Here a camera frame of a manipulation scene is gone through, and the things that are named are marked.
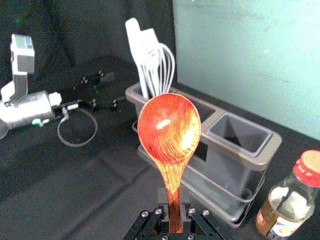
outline soy sauce bottle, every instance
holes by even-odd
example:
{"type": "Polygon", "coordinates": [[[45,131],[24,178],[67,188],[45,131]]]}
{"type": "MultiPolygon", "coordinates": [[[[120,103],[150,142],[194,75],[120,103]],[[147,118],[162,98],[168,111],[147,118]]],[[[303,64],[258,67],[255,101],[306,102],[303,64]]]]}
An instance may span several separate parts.
{"type": "Polygon", "coordinates": [[[292,173],[270,190],[255,224],[270,240],[286,240],[311,215],[320,188],[320,150],[305,151],[292,173]]]}

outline utensil holder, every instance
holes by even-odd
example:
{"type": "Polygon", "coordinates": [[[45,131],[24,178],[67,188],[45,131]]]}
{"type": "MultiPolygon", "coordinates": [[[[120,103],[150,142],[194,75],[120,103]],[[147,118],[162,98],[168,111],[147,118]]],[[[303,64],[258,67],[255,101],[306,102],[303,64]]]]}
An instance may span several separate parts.
{"type": "MultiPolygon", "coordinates": [[[[172,87],[170,92],[191,100],[201,120],[200,143],[181,183],[214,214],[238,228],[264,183],[266,169],[282,138],[268,128],[176,88],[172,87]]],[[[125,95],[139,116],[147,102],[140,84],[129,87],[125,95]]],[[[154,166],[141,145],[137,152],[154,166]]]]}

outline light blue wall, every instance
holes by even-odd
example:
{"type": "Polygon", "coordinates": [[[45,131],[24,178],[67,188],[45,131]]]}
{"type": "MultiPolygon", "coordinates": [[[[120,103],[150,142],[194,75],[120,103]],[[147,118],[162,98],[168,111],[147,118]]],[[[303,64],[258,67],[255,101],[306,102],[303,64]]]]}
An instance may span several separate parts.
{"type": "Polygon", "coordinates": [[[174,0],[177,77],[320,140],[318,0],[174,0]]]}

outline wooden spoon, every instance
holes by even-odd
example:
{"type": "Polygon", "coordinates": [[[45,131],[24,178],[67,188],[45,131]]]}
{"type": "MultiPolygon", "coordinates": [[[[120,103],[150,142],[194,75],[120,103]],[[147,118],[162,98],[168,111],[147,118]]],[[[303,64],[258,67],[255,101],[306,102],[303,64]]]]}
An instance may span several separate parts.
{"type": "Polygon", "coordinates": [[[156,96],[140,112],[138,136],[141,145],[160,170],[168,192],[170,233],[182,233],[180,181],[200,134],[197,109],[179,94],[156,96]]]}

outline black bracket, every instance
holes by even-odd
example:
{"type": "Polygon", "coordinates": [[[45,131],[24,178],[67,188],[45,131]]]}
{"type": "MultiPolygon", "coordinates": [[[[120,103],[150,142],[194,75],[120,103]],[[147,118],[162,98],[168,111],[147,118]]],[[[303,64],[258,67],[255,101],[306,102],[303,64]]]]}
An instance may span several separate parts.
{"type": "Polygon", "coordinates": [[[208,209],[196,211],[183,200],[180,193],[180,212],[184,233],[168,233],[168,203],[165,203],[162,188],[158,191],[159,207],[153,211],[143,210],[123,240],[226,240],[214,227],[214,216],[208,209]]]}

